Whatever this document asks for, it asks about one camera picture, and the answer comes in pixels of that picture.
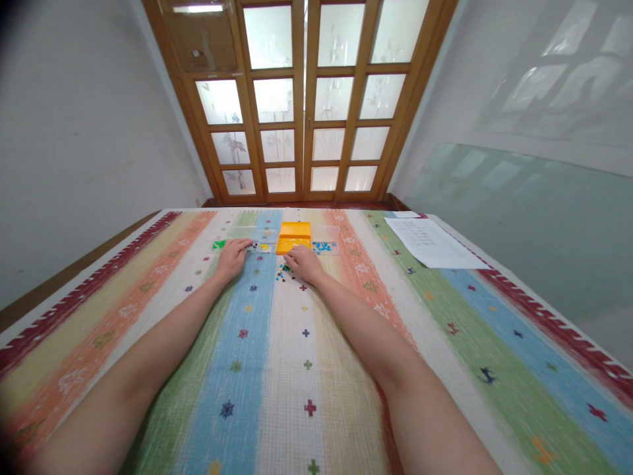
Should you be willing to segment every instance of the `blue stripe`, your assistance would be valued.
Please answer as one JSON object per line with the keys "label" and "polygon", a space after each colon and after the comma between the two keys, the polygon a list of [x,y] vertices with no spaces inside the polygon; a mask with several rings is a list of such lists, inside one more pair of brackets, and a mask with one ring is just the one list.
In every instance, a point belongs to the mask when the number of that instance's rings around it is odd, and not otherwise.
{"label": "blue stripe", "polygon": [[[633,422],[576,368],[501,299],[466,270],[443,270],[442,275],[461,293],[497,336],[525,363],[569,416],[588,434],[622,473],[633,473]],[[548,367],[554,365],[558,372]],[[606,414],[594,416],[591,404]]]}
{"label": "blue stripe", "polygon": [[[268,226],[279,230],[281,223],[281,211],[260,211],[256,228]],[[255,472],[263,370],[276,272],[275,254],[247,255],[174,473],[205,474],[215,460],[222,463],[222,473]],[[246,311],[249,305],[253,307],[250,312]],[[239,338],[241,330],[248,330],[248,337]],[[241,371],[233,372],[231,365],[236,361],[241,362]],[[221,416],[223,406],[229,401],[233,405],[232,415],[227,414],[224,418]]]}

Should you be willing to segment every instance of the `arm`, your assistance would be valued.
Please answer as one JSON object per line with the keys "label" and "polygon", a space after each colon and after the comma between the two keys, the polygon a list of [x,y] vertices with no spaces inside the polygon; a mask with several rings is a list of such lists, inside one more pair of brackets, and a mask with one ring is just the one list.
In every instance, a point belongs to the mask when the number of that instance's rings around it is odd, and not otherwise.
{"label": "arm", "polygon": [[35,455],[29,473],[109,474],[119,470],[156,393],[189,351],[220,292],[240,273],[250,242],[228,241],[213,277],[110,368]]}
{"label": "arm", "polygon": [[450,394],[404,337],[367,302],[327,275],[297,246],[286,262],[311,283],[385,393],[398,454],[412,474],[500,474]]}

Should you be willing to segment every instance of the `wooden frame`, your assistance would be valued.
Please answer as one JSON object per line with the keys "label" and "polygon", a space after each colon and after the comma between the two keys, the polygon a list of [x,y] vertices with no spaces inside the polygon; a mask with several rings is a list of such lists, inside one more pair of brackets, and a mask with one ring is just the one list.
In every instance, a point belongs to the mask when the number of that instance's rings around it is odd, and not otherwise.
{"label": "wooden frame", "polygon": [[[252,69],[251,54],[248,48],[244,7],[277,7],[291,8],[292,35],[292,64],[290,68]],[[266,203],[275,201],[299,201],[303,196],[303,2],[301,0],[237,0],[237,18],[241,42],[245,45],[245,76],[249,85],[251,110],[255,118],[255,141],[257,157],[260,164],[261,181],[264,184]],[[258,120],[257,102],[255,98],[254,80],[258,79],[292,79],[293,90],[293,121],[266,122]],[[295,160],[292,162],[265,162],[261,131],[266,130],[294,130]],[[295,191],[290,193],[271,193],[268,190],[266,170],[268,168],[294,168]]]}
{"label": "wooden frame", "polygon": [[[319,67],[318,35],[320,7],[326,4],[364,3],[365,12],[355,66]],[[430,0],[410,63],[373,64],[371,52],[380,15],[380,0],[314,0],[309,4],[308,57],[306,86],[304,198],[307,200],[373,201],[382,199],[411,122],[417,111],[421,95],[437,57],[438,48],[448,28],[457,0]],[[360,110],[367,78],[371,75],[405,74],[400,98],[391,119],[360,119]],[[354,77],[349,111],[346,120],[315,121],[317,78]],[[351,153],[358,127],[389,127],[380,160],[351,161]],[[314,129],[344,128],[345,135],[340,160],[314,161]],[[321,166],[338,166],[338,179],[334,192],[311,191],[312,169]],[[376,166],[376,174],[369,191],[345,191],[350,166]]]}
{"label": "wooden frame", "polygon": [[[336,200],[364,201],[382,199],[393,176],[399,155],[404,146],[411,122],[417,111],[424,88],[431,74],[446,30],[458,0],[430,0],[419,37],[410,63],[369,63],[373,48],[373,38],[380,15],[382,0],[309,0],[309,24],[307,32],[307,76],[305,115],[303,114],[303,21],[302,0],[226,0],[231,35],[237,60],[237,72],[185,73],[178,65],[175,49],[164,20],[161,3],[173,0],[142,0],[150,25],[165,61],[169,77],[173,83],[187,126],[191,132],[200,162],[209,185],[219,205],[256,204],[278,201]],[[179,1],[178,3],[195,3]],[[347,67],[318,67],[318,40],[321,5],[364,3],[365,14],[359,41],[357,63]],[[293,67],[275,69],[251,69],[244,8],[291,7],[291,36]],[[369,75],[405,74],[400,99],[392,119],[359,119],[365,92],[365,82]],[[353,77],[349,113],[346,120],[314,121],[317,78]],[[293,79],[293,116],[289,122],[259,123],[255,100],[254,80]],[[235,80],[243,123],[208,125],[200,102],[197,80]],[[357,127],[389,127],[389,133],[380,160],[351,161]],[[312,160],[314,130],[322,128],[344,128],[345,136],[341,160],[315,162]],[[263,160],[261,131],[294,130],[295,160],[293,162],[271,162]],[[222,165],[211,139],[211,133],[244,132],[249,148],[250,164]],[[338,180],[334,191],[311,191],[311,173],[314,167],[338,166]],[[377,166],[377,172],[370,191],[344,191],[350,166]],[[295,191],[292,193],[269,193],[266,179],[268,168],[294,168]],[[226,170],[252,170],[254,195],[229,195],[222,172]]]}

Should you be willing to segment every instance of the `paper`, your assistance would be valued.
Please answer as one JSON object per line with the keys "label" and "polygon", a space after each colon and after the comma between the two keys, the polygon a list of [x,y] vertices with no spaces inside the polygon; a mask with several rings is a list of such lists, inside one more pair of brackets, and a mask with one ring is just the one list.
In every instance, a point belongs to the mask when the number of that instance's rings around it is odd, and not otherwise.
{"label": "paper", "polygon": [[430,219],[385,218],[413,256],[430,269],[489,269]]}
{"label": "paper", "polygon": [[413,211],[394,211],[396,218],[419,218],[420,215]]}

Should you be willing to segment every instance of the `door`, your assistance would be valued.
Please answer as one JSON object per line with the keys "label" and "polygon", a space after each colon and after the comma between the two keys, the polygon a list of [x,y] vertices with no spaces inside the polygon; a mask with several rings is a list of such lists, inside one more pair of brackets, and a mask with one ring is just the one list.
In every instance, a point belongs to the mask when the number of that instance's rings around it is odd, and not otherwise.
{"label": "door", "polygon": [[143,3],[214,196],[240,205],[381,199],[456,0]]}
{"label": "door", "polygon": [[310,0],[306,199],[377,199],[441,3]]}

